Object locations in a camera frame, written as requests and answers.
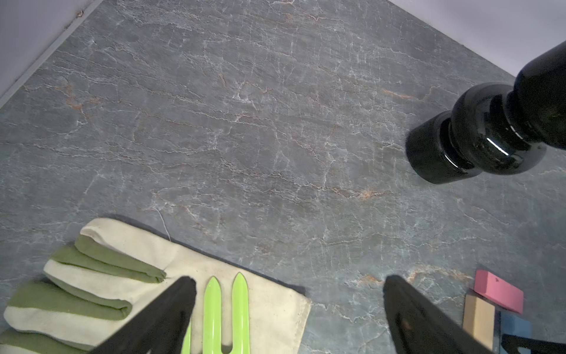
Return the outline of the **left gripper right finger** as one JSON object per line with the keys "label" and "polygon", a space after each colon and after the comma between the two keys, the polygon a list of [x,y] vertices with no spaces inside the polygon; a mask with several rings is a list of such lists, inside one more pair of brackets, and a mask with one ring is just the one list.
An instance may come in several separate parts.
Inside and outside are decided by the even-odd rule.
{"label": "left gripper right finger", "polygon": [[398,275],[386,277],[384,307],[397,353],[489,353]]}

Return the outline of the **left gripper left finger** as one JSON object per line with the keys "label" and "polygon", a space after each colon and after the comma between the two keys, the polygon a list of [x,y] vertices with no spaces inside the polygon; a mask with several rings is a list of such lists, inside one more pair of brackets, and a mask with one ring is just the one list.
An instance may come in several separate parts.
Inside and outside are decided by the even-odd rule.
{"label": "left gripper left finger", "polygon": [[93,353],[180,353],[197,296],[196,281],[180,277]]}

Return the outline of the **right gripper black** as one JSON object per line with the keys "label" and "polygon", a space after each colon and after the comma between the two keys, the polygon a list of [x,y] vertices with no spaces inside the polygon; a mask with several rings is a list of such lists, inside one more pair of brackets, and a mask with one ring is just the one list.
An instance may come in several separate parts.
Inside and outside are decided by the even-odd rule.
{"label": "right gripper black", "polygon": [[566,344],[528,339],[520,336],[504,334],[501,344],[508,354],[520,354],[520,350],[530,350],[532,354],[564,354]]}

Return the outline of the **light blue block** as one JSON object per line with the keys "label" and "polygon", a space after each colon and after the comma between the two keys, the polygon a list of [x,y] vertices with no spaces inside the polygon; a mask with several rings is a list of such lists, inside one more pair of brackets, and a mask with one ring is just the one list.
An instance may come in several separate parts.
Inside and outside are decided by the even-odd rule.
{"label": "light blue block", "polygon": [[500,353],[507,354],[503,347],[503,336],[519,336],[527,339],[532,338],[532,324],[530,321],[522,319],[518,315],[503,311],[501,312],[501,328],[500,328]]}

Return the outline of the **natural wood block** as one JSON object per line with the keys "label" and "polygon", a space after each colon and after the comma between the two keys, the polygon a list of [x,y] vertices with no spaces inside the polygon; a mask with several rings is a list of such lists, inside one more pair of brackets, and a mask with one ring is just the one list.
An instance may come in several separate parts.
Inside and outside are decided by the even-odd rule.
{"label": "natural wood block", "polygon": [[495,306],[477,296],[467,294],[464,301],[463,329],[492,352],[495,334]]}

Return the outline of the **pink block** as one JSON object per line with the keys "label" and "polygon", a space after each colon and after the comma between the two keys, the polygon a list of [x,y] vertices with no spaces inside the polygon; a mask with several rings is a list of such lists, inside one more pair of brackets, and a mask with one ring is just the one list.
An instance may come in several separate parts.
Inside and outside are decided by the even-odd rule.
{"label": "pink block", "polygon": [[508,311],[523,313],[523,291],[487,270],[476,271],[473,290]]}

